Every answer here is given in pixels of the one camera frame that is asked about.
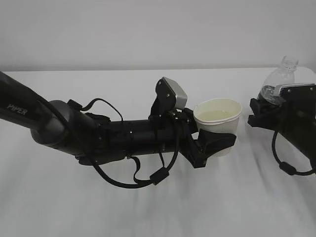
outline white tablecloth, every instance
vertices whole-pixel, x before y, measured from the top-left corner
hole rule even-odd
[[[103,72],[12,72],[47,100],[109,100],[124,119],[145,119],[166,76],[188,95],[187,107],[229,97],[243,105],[231,153],[193,169],[179,155],[170,176],[157,186],[124,190],[104,182],[92,167],[40,146],[26,128],[0,121],[0,235],[2,237],[310,237],[316,233],[316,177],[280,171],[271,152],[272,132],[247,123],[272,68]],[[315,82],[299,68],[297,82]],[[94,113],[118,120],[102,103]],[[281,136],[281,159],[300,170],[309,161]],[[166,154],[168,162],[172,154]],[[139,178],[160,167],[157,155],[141,157]],[[132,160],[103,166],[114,179],[131,182]]]

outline robotic arm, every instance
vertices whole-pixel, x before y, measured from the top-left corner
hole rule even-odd
[[[198,139],[192,138],[198,128],[193,111],[185,108],[187,95],[177,82],[162,78],[156,85],[156,93],[148,119],[125,121],[121,117],[121,121],[111,121],[103,115],[83,113],[98,100],[114,108],[103,99],[95,99],[84,108],[73,100],[47,102],[0,72],[0,119],[29,128],[37,143],[74,155],[80,164],[92,165],[106,181],[123,188],[156,185],[169,175],[178,152],[194,168],[200,168],[206,166],[211,155],[234,145],[235,135],[203,129]],[[136,174],[140,168],[137,155],[159,154],[162,158],[162,153],[167,152],[174,152],[171,163],[167,167],[163,164],[149,180],[134,176],[136,184],[112,180],[99,166],[132,158],[136,162]]]
[[[289,175],[311,175],[316,173],[316,85],[313,83],[278,85],[273,96],[284,102],[277,106],[264,99],[251,99],[254,115],[248,123],[274,131],[272,151],[281,170]],[[299,172],[295,167],[281,161],[276,152],[276,138],[280,133],[299,149],[309,160],[312,170]]]

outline white paper cup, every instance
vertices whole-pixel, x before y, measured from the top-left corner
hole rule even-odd
[[[201,128],[217,133],[236,134],[239,117],[241,115],[241,104],[235,100],[228,98],[219,98],[205,101],[197,105],[193,111],[197,128]],[[223,112],[221,118],[214,111]],[[231,147],[221,150],[214,154],[215,157],[227,155],[231,151]]]

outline black cable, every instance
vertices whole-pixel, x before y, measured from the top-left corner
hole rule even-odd
[[[86,107],[83,107],[81,109],[81,111],[90,110],[92,108],[92,106],[94,105],[94,103],[97,101],[103,101],[104,103],[107,103],[112,109],[114,109],[118,113],[118,115],[120,116],[121,122],[123,123],[123,116],[121,115],[121,113],[113,105],[111,105],[108,101],[101,99],[101,98],[96,98],[96,99],[91,100],[91,102]]]
[[[71,126],[69,125],[69,123],[65,120],[65,118],[60,114],[60,112],[54,107],[52,106],[47,100],[45,100],[44,98],[42,98],[41,96],[38,96],[38,101],[41,102],[44,106],[46,106],[59,120],[60,122],[65,126],[65,128],[69,131],[69,133],[76,139],[76,141],[78,142],[78,144],[80,145],[84,155],[89,159],[89,161],[91,162],[92,166],[94,167],[94,169],[98,172],[98,174],[108,183],[120,187],[120,188],[125,188],[125,189],[138,189],[138,188],[143,188],[146,187],[150,184],[125,184],[125,183],[121,183],[118,182],[112,178],[110,178],[102,169],[101,167],[97,164],[97,162],[92,158],[92,156],[89,155],[89,152],[84,148],[83,143],[81,142],[81,140],[79,139],[76,131],[74,131]]]
[[[273,134],[271,147],[272,147],[273,156],[276,159],[277,163],[279,164],[280,169],[282,169],[284,172],[286,172],[289,175],[308,176],[308,175],[316,173],[316,169],[311,169],[310,171],[306,171],[306,172],[299,172],[296,170],[295,167],[291,166],[289,163],[281,161],[279,157],[277,156],[277,152],[276,152],[277,134],[278,134],[278,130],[276,130]]]
[[[84,148],[84,144],[81,142],[81,140],[79,139],[76,131],[74,129],[71,128],[71,126],[69,125],[69,123],[65,120],[65,118],[62,116],[62,114],[53,106],[51,105],[47,100],[45,100],[44,98],[42,98],[40,95],[37,94],[37,99],[39,102],[41,102],[44,106],[46,106],[59,120],[60,122],[65,126],[65,128],[69,131],[69,133],[75,138],[75,140],[78,142],[79,146],[82,149],[83,154],[89,159],[89,161],[91,162],[92,166],[94,167],[94,169],[98,172],[98,174],[104,179],[106,180],[108,183],[120,187],[120,188],[125,188],[125,189],[138,189],[138,188],[143,188],[146,187],[150,184],[153,183],[152,180],[148,180],[147,182],[142,182],[140,184],[125,184],[125,183],[121,183],[118,182],[112,178],[110,178],[102,169],[101,167],[97,164],[97,162],[92,158],[92,156],[90,156],[89,152]],[[123,117],[120,114],[120,112],[114,107],[112,106],[109,102],[103,100],[103,99],[94,99],[92,100],[88,106],[84,107],[83,109],[88,110],[88,108],[92,107],[92,105],[98,101],[101,100],[105,103],[107,103],[109,106],[111,106],[121,117],[121,121],[123,122]],[[167,167],[168,170],[171,169],[171,167],[174,165],[175,160],[178,156],[178,152],[179,152],[179,132],[178,129],[176,128],[176,146],[175,146],[175,152],[173,154],[172,160],[169,164],[169,166]]]

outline plastic water bottle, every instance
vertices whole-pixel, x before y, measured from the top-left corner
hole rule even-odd
[[[294,72],[297,65],[297,59],[285,56],[279,67],[271,72],[263,83],[258,100],[265,99],[272,104],[281,105],[284,100],[279,96],[273,96],[273,91],[277,85],[294,83]]]

